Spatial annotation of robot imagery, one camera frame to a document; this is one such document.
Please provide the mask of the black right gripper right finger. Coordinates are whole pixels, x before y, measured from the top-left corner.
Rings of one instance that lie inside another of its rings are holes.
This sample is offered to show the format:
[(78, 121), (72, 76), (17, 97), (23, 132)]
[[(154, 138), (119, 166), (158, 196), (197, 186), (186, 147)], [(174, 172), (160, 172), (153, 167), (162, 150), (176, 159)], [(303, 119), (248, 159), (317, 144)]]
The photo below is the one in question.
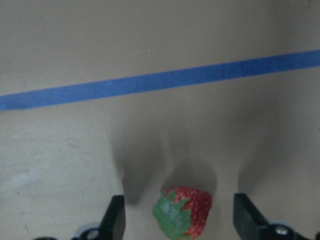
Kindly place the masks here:
[(269, 223), (245, 193), (233, 196), (233, 225), (241, 240), (264, 240)]

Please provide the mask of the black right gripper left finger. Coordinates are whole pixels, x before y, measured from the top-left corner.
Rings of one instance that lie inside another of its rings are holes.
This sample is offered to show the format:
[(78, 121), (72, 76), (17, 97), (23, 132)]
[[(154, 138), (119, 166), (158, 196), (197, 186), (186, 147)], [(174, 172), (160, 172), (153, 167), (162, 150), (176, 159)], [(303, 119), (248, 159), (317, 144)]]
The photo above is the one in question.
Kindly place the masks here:
[(125, 196), (112, 196), (99, 225), (100, 240), (122, 240), (126, 228)]

